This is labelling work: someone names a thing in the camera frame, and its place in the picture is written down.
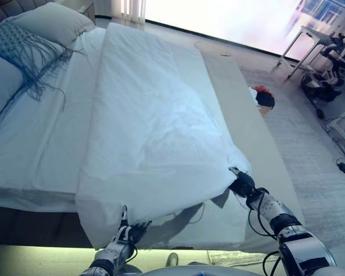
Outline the black silver robot right hand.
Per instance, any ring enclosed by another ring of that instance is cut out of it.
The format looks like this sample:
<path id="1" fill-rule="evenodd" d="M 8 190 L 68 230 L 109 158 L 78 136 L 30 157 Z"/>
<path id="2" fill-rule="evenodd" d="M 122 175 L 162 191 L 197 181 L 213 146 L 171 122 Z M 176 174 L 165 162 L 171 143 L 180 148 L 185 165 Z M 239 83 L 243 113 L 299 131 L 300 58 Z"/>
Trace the black silver robot right hand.
<path id="1" fill-rule="evenodd" d="M 240 171 L 237 167 L 230 167 L 229 170 L 235 174 L 236 179 L 228 187 L 236 195 L 247 198 L 255 190 L 254 180 L 246 172 Z"/>

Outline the black silver robot left hand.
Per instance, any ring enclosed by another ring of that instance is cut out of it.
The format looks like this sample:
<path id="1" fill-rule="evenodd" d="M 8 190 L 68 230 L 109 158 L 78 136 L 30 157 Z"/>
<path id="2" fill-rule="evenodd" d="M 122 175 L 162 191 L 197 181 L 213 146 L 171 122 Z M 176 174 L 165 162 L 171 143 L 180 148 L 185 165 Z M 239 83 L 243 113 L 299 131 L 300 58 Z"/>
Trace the black silver robot left hand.
<path id="1" fill-rule="evenodd" d="M 126 205 L 122 207 L 120 226 L 116 235 L 118 242 L 137 244 L 147 232 L 152 221 L 138 224 L 129 224 L 128 208 Z"/>

